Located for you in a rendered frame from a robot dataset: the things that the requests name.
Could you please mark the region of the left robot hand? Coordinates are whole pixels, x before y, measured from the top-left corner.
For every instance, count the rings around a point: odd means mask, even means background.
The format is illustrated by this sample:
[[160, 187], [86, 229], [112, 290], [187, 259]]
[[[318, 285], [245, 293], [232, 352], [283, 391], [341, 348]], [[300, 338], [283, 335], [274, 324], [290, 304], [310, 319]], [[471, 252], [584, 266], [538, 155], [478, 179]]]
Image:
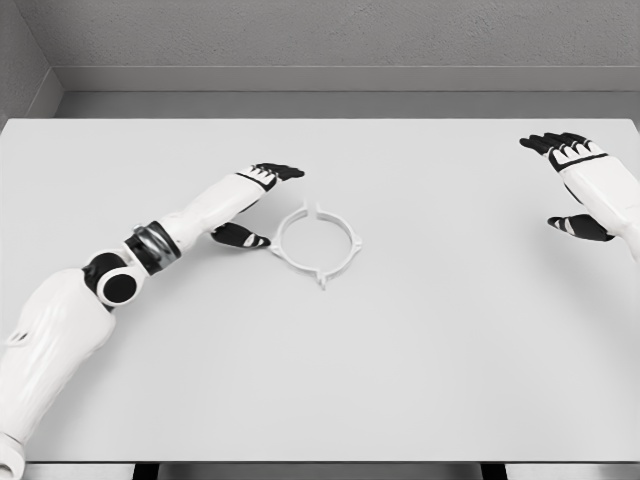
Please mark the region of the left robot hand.
[[232, 222], [277, 184], [301, 178], [303, 170], [275, 163], [257, 163], [230, 174], [206, 190], [196, 201], [196, 219], [214, 241], [243, 249], [264, 248], [271, 241]]

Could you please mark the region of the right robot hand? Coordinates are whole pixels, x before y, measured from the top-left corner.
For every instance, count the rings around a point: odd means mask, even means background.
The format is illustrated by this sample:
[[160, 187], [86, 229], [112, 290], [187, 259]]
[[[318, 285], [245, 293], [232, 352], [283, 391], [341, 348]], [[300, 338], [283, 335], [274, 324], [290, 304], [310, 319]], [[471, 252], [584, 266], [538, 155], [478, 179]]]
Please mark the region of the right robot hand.
[[592, 140], [564, 132], [531, 135], [519, 143], [547, 159], [584, 214], [554, 216], [553, 228], [580, 239], [607, 242], [640, 223], [640, 181]]

